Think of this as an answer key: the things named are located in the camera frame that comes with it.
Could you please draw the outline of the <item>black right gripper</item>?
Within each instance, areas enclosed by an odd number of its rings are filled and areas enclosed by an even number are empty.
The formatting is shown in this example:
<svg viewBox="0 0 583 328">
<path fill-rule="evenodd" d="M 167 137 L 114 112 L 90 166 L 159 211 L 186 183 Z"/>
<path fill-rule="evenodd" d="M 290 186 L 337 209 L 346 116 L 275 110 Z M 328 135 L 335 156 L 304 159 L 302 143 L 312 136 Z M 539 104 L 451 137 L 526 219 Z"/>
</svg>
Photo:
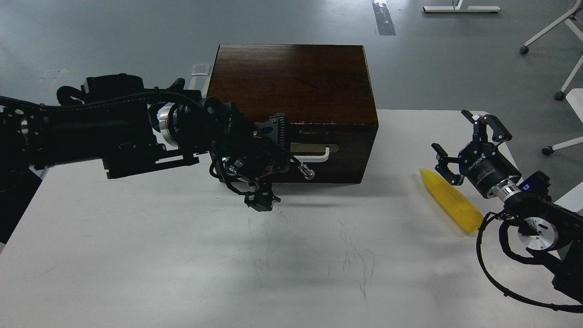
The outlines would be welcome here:
<svg viewBox="0 0 583 328">
<path fill-rule="evenodd" d="M 459 157 L 450 157 L 439 143 L 432 143 L 437 160 L 435 170 L 450 185 L 461 185 L 466 177 L 484 199 L 491 199 L 494 186 L 504 180 L 516 183 L 522 177 L 495 146 L 512 140 L 513 136 L 497 116 L 472 114 L 468 110 L 462 110 L 461 114 L 473 124 L 472 143 L 460 151 Z M 458 164 L 460 174 L 454 174 L 449 164 Z"/>
</svg>

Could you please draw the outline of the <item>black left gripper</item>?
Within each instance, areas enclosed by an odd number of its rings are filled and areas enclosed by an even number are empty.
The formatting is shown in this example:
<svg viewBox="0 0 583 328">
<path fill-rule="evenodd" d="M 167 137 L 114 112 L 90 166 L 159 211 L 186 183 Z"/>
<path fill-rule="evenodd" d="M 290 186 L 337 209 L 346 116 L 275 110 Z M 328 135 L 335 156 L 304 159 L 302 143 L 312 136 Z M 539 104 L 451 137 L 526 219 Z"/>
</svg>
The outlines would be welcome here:
<svg viewBox="0 0 583 328">
<path fill-rule="evenodd" d="M 210 154 L 216 160 L 214 175 L 246 183 L 244 203 L 258 212 L 281 202 L 268 175 L 283 171 L 283 149 L 290 151 L 290 137 L 283 113 L 255 123 L 233 102 L 214 97 L 173 105 L 173 143 L 181 166 L 196 162 L 199 153 Z"/>
</svg>

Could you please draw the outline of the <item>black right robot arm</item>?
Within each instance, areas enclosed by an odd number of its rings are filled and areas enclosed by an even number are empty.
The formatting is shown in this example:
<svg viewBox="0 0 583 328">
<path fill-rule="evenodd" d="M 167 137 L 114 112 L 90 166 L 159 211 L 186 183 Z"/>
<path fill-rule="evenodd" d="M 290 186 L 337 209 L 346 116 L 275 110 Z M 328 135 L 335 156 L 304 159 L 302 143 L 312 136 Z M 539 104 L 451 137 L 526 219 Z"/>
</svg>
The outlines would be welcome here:
<svg viewBox="0 0 583 328">
<path fill-rule="evenodd" d="M 537 171 L 520 182 L 522 174 L 498 149 L 512 135 L 498 117 L 461 112 L 473 126 L 471 141 L 456 157 L 438 143 L 435 170 L 450 185 L 469 180 L 485 199 L 498 198 L 502 211 L 485 214 L 478 226 L 476 254 L 486 278 L 506 297 L 553 311 L 582 312 L 582 216 L 554 204 L 548 195 L 549 178 Z M 487 270 L 482 238 L 493 220 L 501 222 L 498 240 L 502 252 L 525 265 L 544 266 L 552 275 L 552 287 L 577 301 L 576 305 L 538 302 L 500 284 Z"/>
</svg>

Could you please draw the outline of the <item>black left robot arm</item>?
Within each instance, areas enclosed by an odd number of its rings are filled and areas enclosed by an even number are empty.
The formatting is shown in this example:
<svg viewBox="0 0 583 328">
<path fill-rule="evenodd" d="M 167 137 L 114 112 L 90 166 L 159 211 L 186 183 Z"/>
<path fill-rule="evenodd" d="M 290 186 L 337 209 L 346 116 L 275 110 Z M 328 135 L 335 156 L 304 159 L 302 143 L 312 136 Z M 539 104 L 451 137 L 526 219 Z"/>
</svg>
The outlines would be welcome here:
<svg viewBox="0 0 583 328">
<path fill-rule="evenodd" d="M 34 169 L 100 159 L 109 179 L 198 163 L 212 156 L 210 175 L 257 211 L 279 203 L 266 179 L 302 163 L 290 152 L 285 114 L 253 123 L 233 102 L 185 89 L 145 88 L 141 77 L 88 77 L 61 87 L 58 106 L 2 96 L 1 199 Z"/>
</svg>

